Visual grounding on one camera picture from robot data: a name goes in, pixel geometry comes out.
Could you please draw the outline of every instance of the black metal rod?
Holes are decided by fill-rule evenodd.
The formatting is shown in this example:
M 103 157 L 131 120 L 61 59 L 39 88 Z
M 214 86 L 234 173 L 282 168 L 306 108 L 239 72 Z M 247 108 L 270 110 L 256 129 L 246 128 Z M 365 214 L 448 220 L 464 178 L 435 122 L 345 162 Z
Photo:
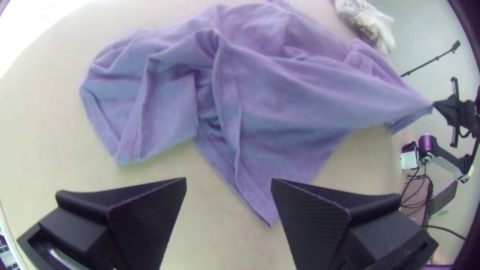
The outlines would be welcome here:
M 449 53 L 453 53 L 453 54 L 454 54 L 455 51 L 456 51 L 459 47 L 460 47 L 460 41 L 457 40 L 457 41 L 452 45 L 451 49 L 449 49 L 448 51 L 444 52 L 442 55 L 439 55 L 439 56 L 433 58 L 432 60 L 430 60 L 430 61 L 428 61 L 428 62 L 426 62 L 426 63 L 423 63 L 423 64 L 417 66 L 416 68 L 412 69 L 412 70 L 409 70 L 409 71 L 403 73 L 403 74 L 401 75 L 401 77 L 408 76 L 408 75 L 412 74 L 413 72 L 415 72 L 415 71 L 417 71 L 417 70 L 425 67 L 426 65 L 431 64 L 432 62 L 435 62 L 435 61 L 440 60 L 440 58 L 444 57 L 445 55 L 448 55 Z

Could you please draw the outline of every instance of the purple cloth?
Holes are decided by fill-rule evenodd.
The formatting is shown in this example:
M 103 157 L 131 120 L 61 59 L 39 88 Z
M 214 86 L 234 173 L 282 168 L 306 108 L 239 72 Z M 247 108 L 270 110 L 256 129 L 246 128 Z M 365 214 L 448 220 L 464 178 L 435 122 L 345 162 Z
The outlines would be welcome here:
M 277 4 L 216 6 L 120 39 L 94 59 L 80 95 L 117 163 L 193 138 L 268 226 L 272 178 L 307 183 L 352 130 L 394 133 L 432 111 L 370 46 Z

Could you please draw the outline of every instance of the purple towel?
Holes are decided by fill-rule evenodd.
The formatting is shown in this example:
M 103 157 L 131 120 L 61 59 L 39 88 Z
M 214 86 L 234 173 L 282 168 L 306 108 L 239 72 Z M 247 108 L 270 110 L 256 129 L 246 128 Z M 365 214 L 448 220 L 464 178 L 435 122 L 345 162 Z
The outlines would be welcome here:
M 216 6 L 95 58 L 80 95 L 119 164 L 193 138 L 268 225 L 272 178 L 307 183 L 352 130 L 393 133 L 432 111 L 370 46 L 287 5 Z

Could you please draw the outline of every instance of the cable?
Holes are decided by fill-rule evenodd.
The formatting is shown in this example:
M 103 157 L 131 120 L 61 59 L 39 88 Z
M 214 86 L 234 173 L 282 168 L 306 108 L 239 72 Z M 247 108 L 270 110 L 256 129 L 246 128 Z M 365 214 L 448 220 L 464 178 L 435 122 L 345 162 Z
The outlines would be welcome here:
M 413 213 L 410 213 L 408 215 L 406 215 L 405 217 L 409 218 L 411 216 L 413 216 L 414 214 L 416 214 L 418 211 L 420 211 L 422 209 L 423 206 L 420 206 L 417 210 L 413 211 Z
M 420 190 L 423 188 L 423 186 L 424 186 L 424 184 L 425 184 L 425 178 L 428 179 L 428 180 L 430 180 L 430 182 L 432 181 L 432 179 L 430 178 L 430 176 L 427 175 L 427 165 L 424 164 L 423 166 L 425 167 L 425 172 L 423 173 L 423 175 L 418 175 L 418 176 L 417 176 L 417 174 L 419 173 L 419 170 L 420 170 L 420 168 L 418 168 L 418 169 L 416 170 L 415 174 L 410 178 L 410 181 L 408 181 L 408 184 L 406 185 L 405 189 L 403 190 L 403 193 L 402 193 L 401 197 L 402 197 L 402 198 L 404 197 L 405 192 L 407 191 L 407 188 L 410 186 L 410 183 L 411 183 L 413 180 L 422 179 L 421 185 L 417 188 L 417 190 L 416 190 L 412 195 L 410 195 L 408 198 L 406 198 L 404 201 L 402 201 L 402 202 L 400 203 L 400 206 L 401 206 L 401 207 L 403 207 L 404 204 L 405 204 L 408 200 L 410 200 L 411 198 L 413 198 L 415 195 L 417 195 L 417 194 L 420 192 Z
M 460 137 L 461 137 L 462 139 L 467 138 L 468 136 L 470 136 L 471 133 L 472 133 L 472 131 L 470 131 L 470 130 L 469 130 L 465 135 L 462 135 L 462 131 L 461 131 L 461 130 L 459 130 L 459 132 L 458 132 L 458 134 L 460 135 Z
M 400 198 L 403 198 L 403 197 L 404 197 L 405 192 L 407 191 L 407 189 L 408 189 L 409 186 L 410 186 L 410 183 L 413 181 L 414 177 L 419 173 L 419 171 L 420 171 L 420 167 L 417 167 L 415 174 L 413 174 L 413 176 L 410 177 L 410 180 L 408 181 L 408 183 L 406 184 L 405 188 L 403 189 Z
M 423 177 L 423 178 L 421 178 L 420 186 L 416 189 L 416 191 L 412 195 L 410 195 L 408 198 L 406 198 L 404 201 L 402 201 L 400 206 L 402 206 L 404 203 L 408 202 L 408 200 L 410 200 L 415 195 L 417 195 L 420 192 L 420 190 L 423 188 L 424 184 L 425 184 L 425 178 Z
M 435 226 L 435 225 L 423 225 L 424 228 L 432 228 L 432 229 L 437 229 L 437 230 L 442 230 L 442 231 L 445 231 L 445 232 L 448 232 L 448 233 L 451 233 L 452 235 L 462 239 L 463 241 L 466 241 L 467 239 L 464 237 L 464 236 L 461 236 L 460 234 L 454 232 L 453 230 L 451 229 L 447 229 L 447 228 L 444 228 L 444 227 L 440 227 L 440 226 Z

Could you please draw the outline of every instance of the tabletop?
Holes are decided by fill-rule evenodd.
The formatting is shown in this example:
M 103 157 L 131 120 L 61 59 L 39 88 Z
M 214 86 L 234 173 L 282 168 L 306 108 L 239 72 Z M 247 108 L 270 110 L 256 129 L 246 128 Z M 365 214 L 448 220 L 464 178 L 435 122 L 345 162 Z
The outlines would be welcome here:
M 58 190 L 92 192 L 186 177 L 187 194 L 161 269 L 295 269 L 282 225 L 269 229 L 257 219 L 192 141 L 148 161 L 117 166 L 79 96 L 89 64 L 109 42 L 137 28 L 186 19 L 214 4 L 219 1 L 94 1 L 63 18 L 16 59 L 0 80 L 0 200 L 14 239 L 57 206 Z M 290 4 L 345 42 L 356 37 L 337 18 L 330 0 Z M 400 132 L 394 143 L 381 126 L 357 130 L 312 184 L 361 194 L 398 193 L 405 181 L 399 154 L 406 137 Z

